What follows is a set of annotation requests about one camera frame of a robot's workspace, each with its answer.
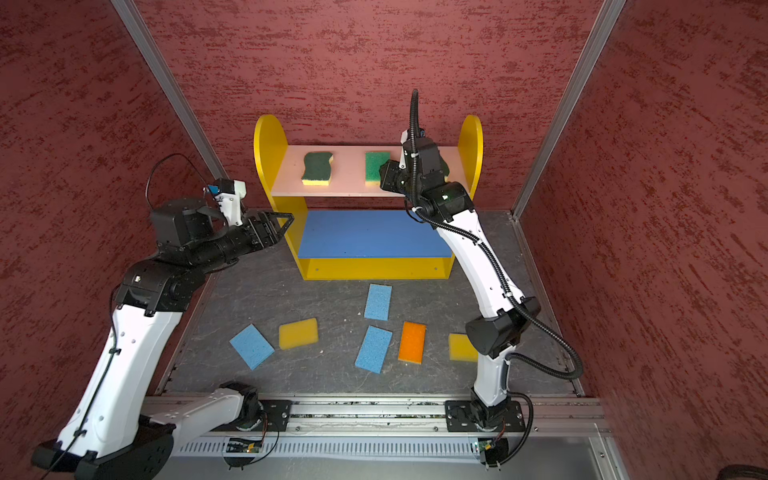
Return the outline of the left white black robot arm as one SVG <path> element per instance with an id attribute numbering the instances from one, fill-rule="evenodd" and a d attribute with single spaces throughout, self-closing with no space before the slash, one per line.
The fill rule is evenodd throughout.
<path id="1" fill-rule="evenodd" d="M 227 213 L 202 198 L 169 201 L 152 210 L 157 251 L 132 265 L 116 288 L 110 331 L 81 401 L 58 437 L 39 444 L 31 463 L 46 474 L 77 479 L 152 479 L 171 454 L 219 427 L 267 432 L 256 388 L 232 381 L 178 413 L 145 416 L 149 383 L 171 333 L 207 277 L 242 256 L 278 244 L 290 213 L 243 213 L 219 197 Z"/>

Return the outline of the orange sponge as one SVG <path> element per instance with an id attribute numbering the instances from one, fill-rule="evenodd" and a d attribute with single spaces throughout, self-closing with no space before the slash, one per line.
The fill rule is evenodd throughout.
<path id="1" fill-rule="evenodd" d="M 403 324 L 398 359 L 403 362 L 421 364 L 423 361 L 427 327 L 423 324 Z"/>

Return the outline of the dark green wavy sponge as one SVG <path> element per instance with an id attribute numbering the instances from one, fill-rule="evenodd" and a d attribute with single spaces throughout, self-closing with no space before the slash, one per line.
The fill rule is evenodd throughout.
<path id="1" fill-rule="evenodd" d="M 305 186 L 328 186 L 332 177 L 333 159 L 333 153 L 328 151 L 306 153 L 303 158 L 302 184 Z"/>

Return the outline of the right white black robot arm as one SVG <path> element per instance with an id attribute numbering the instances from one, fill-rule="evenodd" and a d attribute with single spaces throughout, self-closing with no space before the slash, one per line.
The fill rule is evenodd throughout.
<path id="1" fill-rule="evenodd" d="M 515 307 L 536 308 L 538 303 L 525 298 L 501 266 L 469 193 L 461 183 L 446 180 L 439 147 L 431 139 L 421 133 L 412 138 L 405 132 L 400 159 L 388 161 L 379 172 L 380 187 L 402 194 L 415 218 L 431 226 L 448 245 L 476 296 L 480 317 L 465 325 L 478 352 L 469 418 L 480 429 L 492 431 L 511 409 L 510 363 L 528 326 Z"/>

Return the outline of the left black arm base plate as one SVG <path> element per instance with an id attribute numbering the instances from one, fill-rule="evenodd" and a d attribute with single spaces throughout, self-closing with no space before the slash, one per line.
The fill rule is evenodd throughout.
<path id="1" fill-rule="evenodd" d="M 244 432 L 284 432 L 292 405 L 290 400 L 246 400 L 233 425 Z"/>

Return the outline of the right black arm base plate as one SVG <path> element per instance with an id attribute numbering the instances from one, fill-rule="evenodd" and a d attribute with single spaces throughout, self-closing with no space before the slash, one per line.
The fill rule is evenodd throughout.
<path id="1" fill-rule="evenodd" d="M 444 404 L 449 432 L 523 432 L 525 423 L 518 401 L 507 399 L 488 407 L 479 400 L 449 400 Z"/>

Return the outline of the bright green rectangular sponge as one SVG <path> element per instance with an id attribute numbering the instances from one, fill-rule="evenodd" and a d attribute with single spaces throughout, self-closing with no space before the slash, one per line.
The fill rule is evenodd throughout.
<path id="1" fill-rule="evenodd" d="M 380 168 L 390 160 L 386 151 L 369 151 L 365 153 L 365 184 L 379 185 L 381 181 Z"/>

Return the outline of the yellow sponge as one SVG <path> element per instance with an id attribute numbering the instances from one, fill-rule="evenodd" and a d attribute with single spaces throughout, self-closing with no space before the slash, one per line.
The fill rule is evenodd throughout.
<path id="1" fill-rule="evenodd" d="M 279 326 L 279 347 L 290 350 L 315 344 L 319 341 L 318 321 L 316 318 L 291 322 Z"/>
<path id="2" fill-rule="evenodd" d="M 472 363 L 478 361 L 479 353 L 466 334 L 451 333 L 448 342 L 451 361 Z"/>

